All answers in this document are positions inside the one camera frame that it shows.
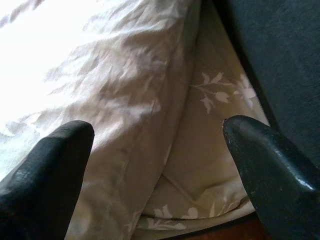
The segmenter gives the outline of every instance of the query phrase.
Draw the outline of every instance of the wrinkled fabric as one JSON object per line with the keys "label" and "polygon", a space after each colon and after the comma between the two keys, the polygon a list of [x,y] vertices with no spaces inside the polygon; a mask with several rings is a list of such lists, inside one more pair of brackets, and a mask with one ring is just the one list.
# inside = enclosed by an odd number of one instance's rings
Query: wrinkled fabric
{"label": "wrinkled fabric", "polygon": [[180,120],[199,6],[29,0],[0,7],[0,178],[66,122],[83,120],[95,131],[66,239],[130,239]]}
{"label": "wrinkled fabric", "polygon": [[169,238],[254,211],[223,136],[223,120],[234,115],[267,123],[219,15],[206,0],[182,118],[133,239]]}

